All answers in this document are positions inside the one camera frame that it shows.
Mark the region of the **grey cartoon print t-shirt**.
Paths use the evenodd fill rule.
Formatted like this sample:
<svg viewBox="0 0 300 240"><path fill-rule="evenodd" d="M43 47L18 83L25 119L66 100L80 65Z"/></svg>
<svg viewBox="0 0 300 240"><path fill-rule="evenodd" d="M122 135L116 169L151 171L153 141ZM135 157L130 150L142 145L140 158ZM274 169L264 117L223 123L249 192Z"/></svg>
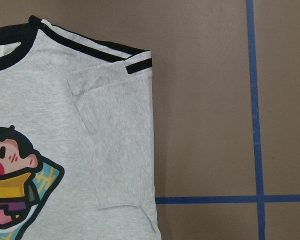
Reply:
<svg viewBox="0 0 300 240"><path fill-rule="evenodd" d="M151 52L0 27L0 240L159 240Z"/></svg>

